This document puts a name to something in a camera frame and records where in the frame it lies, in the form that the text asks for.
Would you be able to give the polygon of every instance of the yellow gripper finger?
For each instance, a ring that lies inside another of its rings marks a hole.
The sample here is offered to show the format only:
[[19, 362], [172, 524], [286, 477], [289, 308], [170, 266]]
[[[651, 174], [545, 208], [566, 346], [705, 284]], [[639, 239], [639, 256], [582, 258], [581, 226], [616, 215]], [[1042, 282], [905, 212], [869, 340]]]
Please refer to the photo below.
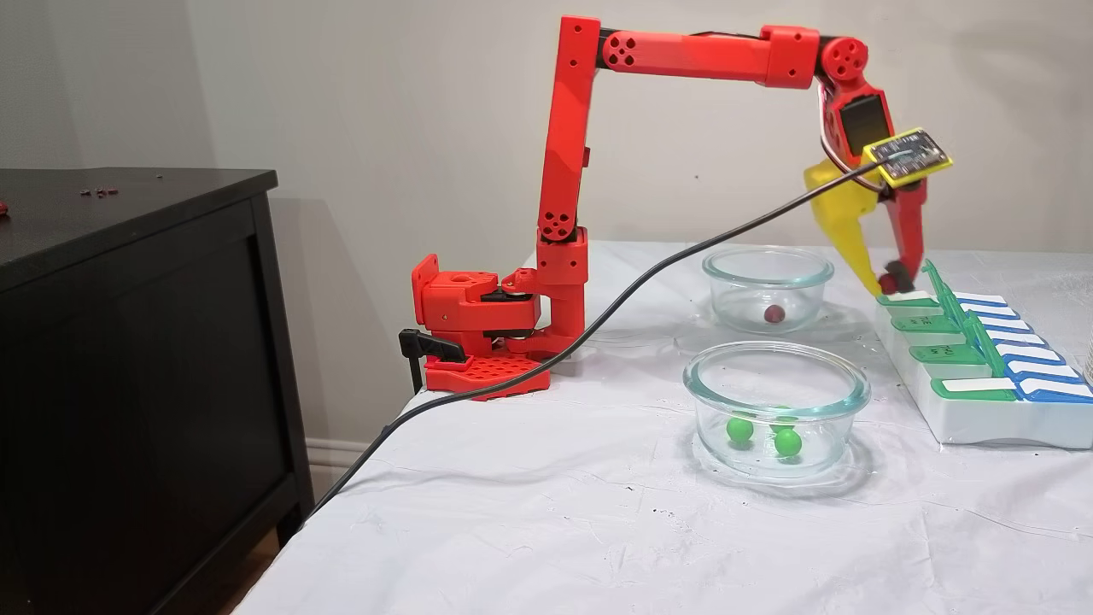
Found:
[[[804, 185], [809, 189], [816, 188], [843, 174], [830, 159], [804, 169]], [[870, 170], [865, 175], [874, 184], [880, 180], [879, 173]], [[869, 251], [861, 235], [861, 224], [858, 217], [877, 208], [877, 192], [858, 185], [856, 181], [845, 181], [835, 188], [812, 199], [812, 215], [823, 228], [832, 245], [850, 265], [861, 283], [873, 296], [881, 294], [873, 269], [869, 263]]]

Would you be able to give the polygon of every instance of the green ball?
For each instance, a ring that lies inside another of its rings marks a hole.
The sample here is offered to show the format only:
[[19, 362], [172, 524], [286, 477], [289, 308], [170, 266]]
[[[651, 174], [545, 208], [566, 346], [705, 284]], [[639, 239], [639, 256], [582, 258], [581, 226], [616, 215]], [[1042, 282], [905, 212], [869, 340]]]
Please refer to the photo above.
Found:
[[755, 434], [755, 426], [748, 419], [732, 417], [725, 426], [725, 431], [728, 433], [729, 440], [743, 443], [751, 440], [752, 434]]
[[783, 429], [774, 437], [774, 448], [784, 458], [791, 458], [801, 452], [801, 437], [792, 429]]
[[[784, 423], [794, 423], [794, 422], [797, 421], [797, 418], [795, 418], [795, 417], [778, 417], [775, 421], [780, 421], [780, 422], [784, 422]], [[794, 428], [794, 426], [791, 426], [791, 425], [772, 425], [771, 426], [771, 431], [773, 431], [775, 434], [778, 434], [783, 429], [792, 429], [792, 428]]]

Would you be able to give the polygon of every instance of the green lid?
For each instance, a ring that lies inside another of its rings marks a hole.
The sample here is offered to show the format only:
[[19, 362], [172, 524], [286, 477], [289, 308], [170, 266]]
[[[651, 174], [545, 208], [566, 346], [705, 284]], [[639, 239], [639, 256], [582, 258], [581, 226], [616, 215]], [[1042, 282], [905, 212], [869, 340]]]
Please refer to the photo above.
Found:
[[922, 271], [930, 276], [930, 283], [933, 285], [933, 294], [938, 297], [941, 309], [945, 311], [945, 317], [952, 319], [956, 323], [956, 327], [961, 327], [964, 323], [964, 309], [960, 306], [960, 300], [956, 299], [956, 295], [953, 294], [952, 288], [941, 279], [938, 268], [927, 259], [926, 263], [922, 264]]
[[920, 364], [984, 366], [987, 364], [971, 344], [912, 346], [910, 356]]
[[976, 400], [980, 402], [1016, 402], [1016, 395], [1007, 389], [991, 389], [988, 391], [949, 391], [940, 378], [930, 381], [930, 389], [939, 398], [945, 400]]
[[1006, 376], [1006, 363], [1002, 362], [1002, 356], [998, 354], [998, 350], [995, 348], [995, 342], [990, 340], [987, 335], [986, 328], [979, 321], [979, 317], [975, 314], [969, 312], [967, 318], [964, 319], [964, 338], [967, 339], [967, 343], [972, 344], [975, 341], [979, 345], [979, 353], [987, 360], [987, 365], [990, 366], [990, 375], [995, 378], [1002, 378]]
[[904, 333], [960, 333], [960, 328], [943, 316], [892, 319], [892, 328]]

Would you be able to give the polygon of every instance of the red ball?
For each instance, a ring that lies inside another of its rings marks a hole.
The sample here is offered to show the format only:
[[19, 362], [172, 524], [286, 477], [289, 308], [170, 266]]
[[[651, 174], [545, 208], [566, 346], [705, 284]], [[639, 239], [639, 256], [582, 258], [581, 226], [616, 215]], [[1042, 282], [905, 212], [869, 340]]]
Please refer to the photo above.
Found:
[[776, 326], [786, 320], [786, 310], [781, 305], [769, 305], [766, 311], [763, 312], [763, 320], [772, 326]]

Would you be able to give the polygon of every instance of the wooden floor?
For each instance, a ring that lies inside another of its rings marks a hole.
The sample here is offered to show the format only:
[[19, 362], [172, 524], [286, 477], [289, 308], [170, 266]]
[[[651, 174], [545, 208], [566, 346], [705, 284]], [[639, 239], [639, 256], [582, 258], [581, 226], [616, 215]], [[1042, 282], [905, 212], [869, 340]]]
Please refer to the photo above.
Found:
[[239, 565], [239, 568], [223, 579], [202, 613], [208, 615], [230, 615], [243, 602], [243, 598], [247, 595], [250, 588], [258, 582], [262, 572], [273, 563], [277, 552], [277, 534], [270, 532], [262, 539], [262, 542], [258, 543], [255, 551], [250, 552], [250, 555]]

